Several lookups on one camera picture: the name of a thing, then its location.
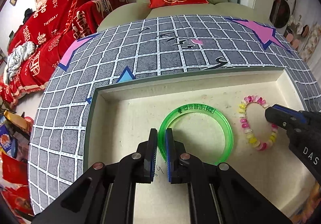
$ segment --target colorful bead bracelet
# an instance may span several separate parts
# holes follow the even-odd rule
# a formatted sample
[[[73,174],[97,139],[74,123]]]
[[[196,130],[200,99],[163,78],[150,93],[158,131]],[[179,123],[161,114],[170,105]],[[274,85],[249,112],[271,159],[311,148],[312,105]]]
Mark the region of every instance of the colorful bead bracelet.
[[[242,100],[241,104],[239,105],[239,107],[240,107],[239,113],[241,114],[240,115],[240,123],[242,125],[243,130],[244,130],[244,133],[246,134],[246,137],[248,138],[248,142],[252,145],[252,147],[258,151],[264,151],[267,148],[270,148],[273,145],[273,143],[275,142],[276,137],[277,137],[277,133],[278,133],[278,127],[277,127],[277,125],[272,124],[272,133],[271,133],[271,136],[267,142],[261,142],[260,140],[258,140],[254,136],[254,134],[250,128],[250,125],[248,123],[247,117],[246,117],[246,106],[252,102],[256,102],[256,103],[260,104],[264,109],[269,107],[269,104],[262,97],[258,97],[257,95],[256,96],[249,95],[248,97],[245,97],[244,100]]]

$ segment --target shallow white box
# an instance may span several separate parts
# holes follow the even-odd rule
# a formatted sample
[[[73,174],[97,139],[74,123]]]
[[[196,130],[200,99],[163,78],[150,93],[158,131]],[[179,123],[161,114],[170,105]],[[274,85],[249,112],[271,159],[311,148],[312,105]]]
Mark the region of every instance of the shallow white box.
[[[111,164],[135,152],[150,129],[159,129],[175,108],[204,103],[221,111],[233,129],[234,147],[227,163],[289,217],[306,200],[315,180],[289,151],[285,130],[279,130],[275,145],[264,152],[247,143],[238,105],[248,95],[262,96],[271,105],[305,109],[287,72],[274,67],[207,70],[97,88],[86,128],[84,171],[95,162]],[[268,140],[271,125],[262,106],[249,105],[247,115],[256,137]],[[187,152],[209,163],[223,141],[215,121],[203,114],[185,115],[173,126],[173,134]],[[136,185],[134,223],[189,223],[187,185],[168,183],[159,150],[156,165],[154,182]]]

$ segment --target washing machine door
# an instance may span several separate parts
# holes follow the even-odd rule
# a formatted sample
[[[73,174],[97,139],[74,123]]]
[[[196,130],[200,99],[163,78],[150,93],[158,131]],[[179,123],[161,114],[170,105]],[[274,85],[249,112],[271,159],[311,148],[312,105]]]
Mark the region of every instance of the washing machine door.
[[[290,6],[286,0],[275,0],[272,6],[270,21],[277,28],[287,25],[291,15]]]

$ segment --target silver screw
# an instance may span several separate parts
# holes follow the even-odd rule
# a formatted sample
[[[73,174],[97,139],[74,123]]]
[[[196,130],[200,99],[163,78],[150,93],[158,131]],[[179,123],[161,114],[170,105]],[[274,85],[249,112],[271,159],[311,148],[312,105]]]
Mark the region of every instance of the silver screw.
[[[221,163],[221,164],[219,165],[219,168],[220,168],[220,170],[222,170],[222,171],[227,171],[227,170],[229,169],[229,165],[226,164],[226,163]]]
[[[180,157],[182,160],[188,160],[191,156],[189,153],[182,153]]]
[[[141,155],[140,153],[138,153],[138,152],[135,152],[135,153],[132,154],[132,158],[133,158],[134,160],[140,159],[141,156],[142,156],[142,155]]]
[[[93,165],[95,170],[100,170],[103,166],[104,166],[104,164],[102,162],[96,162]]]

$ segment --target green leather sofa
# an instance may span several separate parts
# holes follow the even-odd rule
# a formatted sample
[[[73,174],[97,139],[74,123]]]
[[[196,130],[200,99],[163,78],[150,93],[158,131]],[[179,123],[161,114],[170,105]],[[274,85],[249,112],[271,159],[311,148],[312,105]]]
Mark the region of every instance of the green leather sofa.
[[[150,9],[149,0],[137,0],[136,3],[123,5],[112,11],[100,24],[97,31],[118,25],[163,16],[175,15],[222,15],[240,17],[248,20],[265,23],[266,18],[255,12],[252,8],[228,0],[207,0],[209,4],[187,4],[165,6]]]

